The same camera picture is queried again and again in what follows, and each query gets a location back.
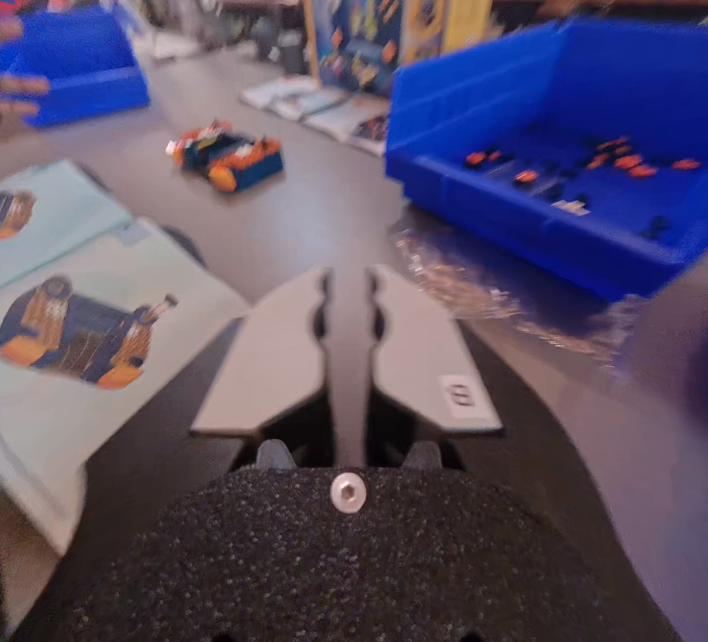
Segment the thin booklet with arcade model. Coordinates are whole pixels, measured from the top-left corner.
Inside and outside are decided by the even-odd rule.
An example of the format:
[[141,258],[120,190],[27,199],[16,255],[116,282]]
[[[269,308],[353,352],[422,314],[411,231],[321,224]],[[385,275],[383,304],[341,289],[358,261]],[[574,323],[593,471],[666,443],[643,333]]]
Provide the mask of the thin booklet with arcade model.
[[388,132],[390,101],[368,94],[355,94],[342,103],[306,116],[305,126],[334,140],[382,159]]

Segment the pile of brick pieces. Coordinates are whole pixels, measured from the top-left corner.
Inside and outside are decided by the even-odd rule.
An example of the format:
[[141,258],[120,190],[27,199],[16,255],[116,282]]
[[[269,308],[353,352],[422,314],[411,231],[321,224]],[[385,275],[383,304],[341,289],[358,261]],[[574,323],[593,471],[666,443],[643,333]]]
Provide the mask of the pile of brick pieces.
[[652,242],[671,245],[707,218],[707,161],[645,153],[627,136],[559,145],[522,136],[468,153],[461,169]]

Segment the blue and orange brick model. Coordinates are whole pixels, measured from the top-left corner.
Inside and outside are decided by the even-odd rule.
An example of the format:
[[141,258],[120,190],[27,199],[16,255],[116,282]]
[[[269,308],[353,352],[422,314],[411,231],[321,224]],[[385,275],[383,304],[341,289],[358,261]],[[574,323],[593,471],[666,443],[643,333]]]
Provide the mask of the blue and orange brick model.
[[220,119],[180,134],[165,153],[181,172],[227,194],[248,190],[285,169],[278,140],[244,135]]

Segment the thin booklet with blue model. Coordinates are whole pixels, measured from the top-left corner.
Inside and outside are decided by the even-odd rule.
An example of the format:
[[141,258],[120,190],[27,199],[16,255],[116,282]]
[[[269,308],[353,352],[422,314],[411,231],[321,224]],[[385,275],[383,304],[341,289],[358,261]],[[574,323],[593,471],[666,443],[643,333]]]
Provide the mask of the thin booklet with blue model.
[[309,75],[285,75],[239,94],[239,100],[249,107],[270,111],[294,122],[338,107],[349,98],[348,92],[323,86]]

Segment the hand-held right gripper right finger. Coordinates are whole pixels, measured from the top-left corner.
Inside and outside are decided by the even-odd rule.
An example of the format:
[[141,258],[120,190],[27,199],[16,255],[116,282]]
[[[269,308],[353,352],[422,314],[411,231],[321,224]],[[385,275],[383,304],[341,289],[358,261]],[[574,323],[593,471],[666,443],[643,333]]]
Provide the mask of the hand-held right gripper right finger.
[[373,384],[385,397],[445,434],[503,431],[482,376],[451,313],[385,265],[369,269],[382,318]]

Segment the yellow and blue toy box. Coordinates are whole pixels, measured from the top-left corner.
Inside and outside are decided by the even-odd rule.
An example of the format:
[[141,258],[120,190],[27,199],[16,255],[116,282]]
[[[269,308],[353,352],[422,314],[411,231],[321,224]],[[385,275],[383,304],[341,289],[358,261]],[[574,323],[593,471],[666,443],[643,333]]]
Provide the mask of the yellow and blue toy box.
[[313,77],[381,97],[395,71],[480,42],[492,0],[305,0]]

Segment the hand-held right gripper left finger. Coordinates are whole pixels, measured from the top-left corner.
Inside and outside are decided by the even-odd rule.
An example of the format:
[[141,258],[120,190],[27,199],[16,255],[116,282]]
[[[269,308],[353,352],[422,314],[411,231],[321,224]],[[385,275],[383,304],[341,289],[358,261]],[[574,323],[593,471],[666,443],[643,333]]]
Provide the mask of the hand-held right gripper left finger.
[[191,426],[204,437],[254,437],[324,387],[316,319],[332,270],[315,266],[267,293],[239,324]]

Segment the open thick instruction booklet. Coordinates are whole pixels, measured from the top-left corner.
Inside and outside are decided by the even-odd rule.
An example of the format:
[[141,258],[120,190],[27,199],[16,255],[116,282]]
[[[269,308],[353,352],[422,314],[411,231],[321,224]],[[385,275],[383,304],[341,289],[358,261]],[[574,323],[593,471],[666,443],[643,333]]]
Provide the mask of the open thick instruction booklet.
[[73,163],[1,181],[1,489],[58,556],[88,459],[248,308]]

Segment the blue plastic bin with tag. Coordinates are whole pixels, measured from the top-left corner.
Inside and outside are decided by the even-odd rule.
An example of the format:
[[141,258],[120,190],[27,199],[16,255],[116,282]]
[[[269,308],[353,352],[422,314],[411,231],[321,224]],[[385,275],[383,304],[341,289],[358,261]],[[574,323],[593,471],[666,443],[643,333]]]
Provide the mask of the blue plastic bin with tag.
[[1,43],[1,74],[42,77],[40,96],[10,96],[37,107],[22,117],[31,128],[50,128],[151,104],[149,88],[116,16],[94,6],[42,11],[21,18],[19,39]]

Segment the clear plastic bag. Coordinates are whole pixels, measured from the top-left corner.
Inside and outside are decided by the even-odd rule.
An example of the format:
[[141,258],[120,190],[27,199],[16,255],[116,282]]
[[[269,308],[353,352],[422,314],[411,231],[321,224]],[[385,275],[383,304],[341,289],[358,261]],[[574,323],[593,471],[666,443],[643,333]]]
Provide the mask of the clear plastic bag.
[[468,324],[504,322],[538,341],[614,367],[646,299],[598,297],[449,228],[402,227],[392,243],[413,281]]

